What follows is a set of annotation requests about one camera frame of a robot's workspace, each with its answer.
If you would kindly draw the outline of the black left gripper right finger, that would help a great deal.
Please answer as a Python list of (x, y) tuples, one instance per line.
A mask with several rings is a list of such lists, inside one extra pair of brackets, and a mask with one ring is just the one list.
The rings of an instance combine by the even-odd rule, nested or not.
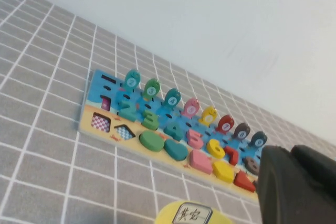
[(335, 179), (335, 160), (305, 145), (295, 145), (290, 153), (314, 179)]

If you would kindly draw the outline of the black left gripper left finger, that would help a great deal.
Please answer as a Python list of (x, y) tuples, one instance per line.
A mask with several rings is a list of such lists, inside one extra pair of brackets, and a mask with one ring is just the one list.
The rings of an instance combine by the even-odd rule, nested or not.
[(314, 179), (279, 146), (262, 150), (258, 200), (263, 223), (335, 223), (335, 179)]

